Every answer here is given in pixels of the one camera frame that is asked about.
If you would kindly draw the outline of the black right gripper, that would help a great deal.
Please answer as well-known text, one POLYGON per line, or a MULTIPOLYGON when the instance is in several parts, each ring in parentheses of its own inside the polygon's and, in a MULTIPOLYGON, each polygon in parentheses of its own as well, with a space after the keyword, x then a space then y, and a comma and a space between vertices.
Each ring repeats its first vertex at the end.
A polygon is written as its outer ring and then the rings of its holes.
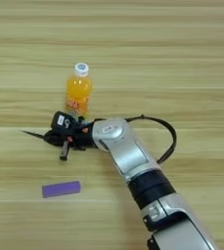
POLYGON ((93 140, 93 126, 94 123, 81 124, 75 127, 70 135, 62 131, 49 130, 44 135, 45 141, 50 142, 52 146, 58 146, 61 148, 60 159, 67 161, 69 145, 74 150, 85 150, 86 148, 95 148, 96 145, 93 140))

